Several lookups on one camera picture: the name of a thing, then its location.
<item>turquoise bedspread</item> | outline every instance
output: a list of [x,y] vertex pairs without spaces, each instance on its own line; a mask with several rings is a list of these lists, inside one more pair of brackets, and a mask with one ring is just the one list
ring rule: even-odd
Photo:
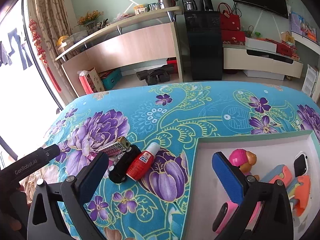
[[[161,149],[139,182],[114,184],[105,174],[85,208],[109,240],[180,239],[197,138],[313,129],[320,109],[300,91],[246,82],[193,82],[137,87],[80,97],[54,122],[46,145],[61,154],[47,172],[63,181],[123,135],[141,150]],[[71,235],[79,239],[63,205]]]

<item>teal storage box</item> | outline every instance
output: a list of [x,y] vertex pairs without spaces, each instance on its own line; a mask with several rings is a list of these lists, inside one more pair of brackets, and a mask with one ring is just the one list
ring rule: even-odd
[[106,90],[112,89],[116,83],[122,78],[120,68],[112,71],[105,71],[100,73],[101,81]]

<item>gold lighter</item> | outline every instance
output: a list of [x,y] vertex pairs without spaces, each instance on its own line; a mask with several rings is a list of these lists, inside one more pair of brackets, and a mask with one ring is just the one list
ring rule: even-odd
[[115,142],[107,145],[105,148],[101,149],[100,151],[108,154],[108,156],[112,156],[128,150],[130,145],[131,144],[127,140],[127,138],[124,136],[121,136],[121,137],[118,137]]

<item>red label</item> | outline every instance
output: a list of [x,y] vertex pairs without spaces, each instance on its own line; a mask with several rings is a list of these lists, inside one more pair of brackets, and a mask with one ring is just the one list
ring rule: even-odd
[[141,179],[153,163],[153,158],[151,158],[151,156],[152,155],[149,152],[142,152],[131,163],[126,174],[135,181]]

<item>gift bag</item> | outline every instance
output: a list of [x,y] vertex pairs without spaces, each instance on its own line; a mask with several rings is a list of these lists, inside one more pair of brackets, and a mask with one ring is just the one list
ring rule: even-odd
[[79,71],[78,74],[79,74],[80,82],[87,95],[105,91],[103,84],[101,82],[101,79],[97,71],[95,70],[95,68],[92,68],[89,71],[86,71],[86,70]]
[[[220,5],[225,5],[228,10],[220,11]],[[240,17],[232,12],[231,7],[227,3],[220,3],[218,5],[218,11],[220,12],[220,29],[227,31],[239,31],[240,30]]]

